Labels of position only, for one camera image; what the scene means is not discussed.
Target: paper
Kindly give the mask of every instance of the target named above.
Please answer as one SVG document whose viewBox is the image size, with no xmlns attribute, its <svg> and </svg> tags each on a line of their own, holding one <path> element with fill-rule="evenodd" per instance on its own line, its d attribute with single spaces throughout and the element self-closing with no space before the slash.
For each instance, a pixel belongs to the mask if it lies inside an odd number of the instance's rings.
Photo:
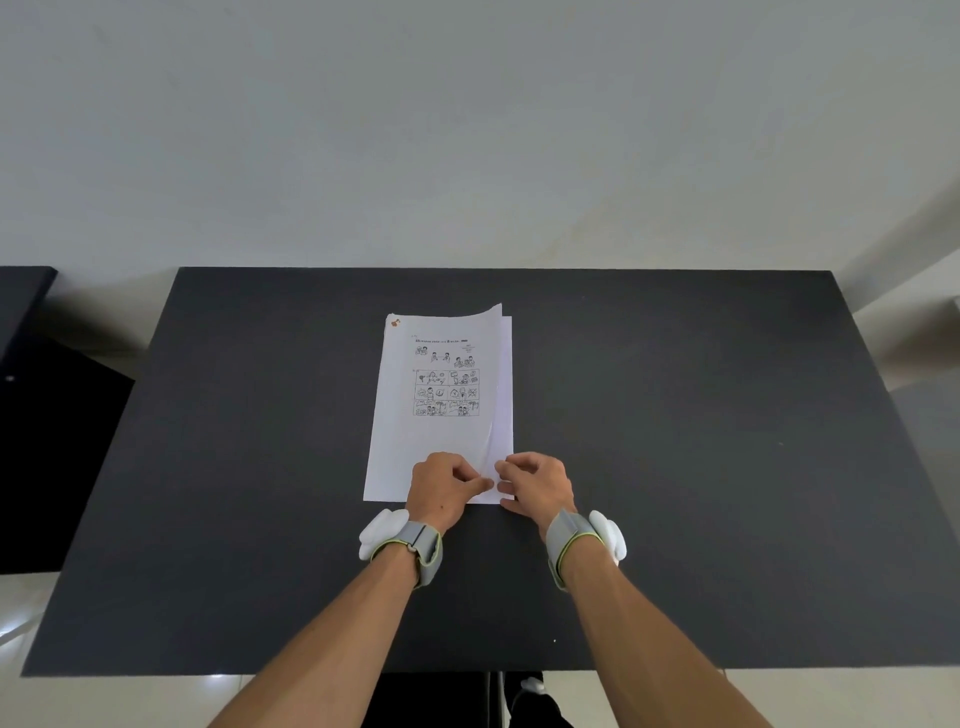
<svg viewBox="0 0 960 728">
<path fill-rule="evenodd" d="M 514 444 L 511 321 L 501 310 L 387 317 L 364 500 L 405 501 L 414 465 L 435 451 L 459 452 L 496 478 L 493 463 Z"/>
</svg>

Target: person's left hand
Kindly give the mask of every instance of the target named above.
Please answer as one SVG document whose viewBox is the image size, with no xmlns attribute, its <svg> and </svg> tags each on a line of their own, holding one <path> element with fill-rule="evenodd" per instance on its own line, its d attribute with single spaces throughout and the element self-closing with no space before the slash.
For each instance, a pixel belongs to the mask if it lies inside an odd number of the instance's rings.
<svg viewBox="0 0 960 728">
<path fill-rule="evenodd" d="M 463 455 L 431 452 L 414 466 L 407 495 L 410 520 L 432 525 L 443 536 L 464 515 L 467 501 L 492 487 L 493 481 L 480 477 Z"/>
</svg>

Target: comic grid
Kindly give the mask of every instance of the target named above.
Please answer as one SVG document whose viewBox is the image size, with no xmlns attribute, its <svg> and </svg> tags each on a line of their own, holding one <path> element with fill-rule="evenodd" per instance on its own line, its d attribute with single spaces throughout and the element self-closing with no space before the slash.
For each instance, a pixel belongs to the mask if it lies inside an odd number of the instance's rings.
<svg viewBox="0 0 960 728">
<path fill-rule="evenodd" d="M 479 414 L 479 369 L 417 369 L 414 382 L 414 415 L 476 417 Z"/>
</svg>

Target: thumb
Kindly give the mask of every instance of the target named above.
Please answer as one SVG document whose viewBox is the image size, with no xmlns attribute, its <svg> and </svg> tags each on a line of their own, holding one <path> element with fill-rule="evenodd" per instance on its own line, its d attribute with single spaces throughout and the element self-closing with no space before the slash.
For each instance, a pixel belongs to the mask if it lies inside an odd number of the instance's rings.
<svg viewBox="0 0 960 728">
<path fill-rule="evenodd" d="M 493 487 L 493 481 L 488 477 L 475 477 L 472 480 L 468 480 L 464 483 L 464 502 L 470 500 L 474 496 L 479 496 L 481 493 L 486 493 L 490 488 Z"/>
</svg>

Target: person's left arm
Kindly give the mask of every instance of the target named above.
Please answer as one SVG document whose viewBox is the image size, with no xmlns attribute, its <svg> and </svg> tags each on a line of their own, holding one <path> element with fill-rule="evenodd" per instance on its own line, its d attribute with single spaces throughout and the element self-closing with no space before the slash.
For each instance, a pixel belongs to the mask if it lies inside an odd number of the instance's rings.
<svg viewBox="0 0 960 728">
<path fill-rule="evenodd" d="M 414 467 L 410 520 L 443 536 L 467 501 L 492 486 L 460 455 L 434 452 Z M 415 553 L 384 546 L 210 728 L 359 726 L 417 578 Z"/>
</svg>

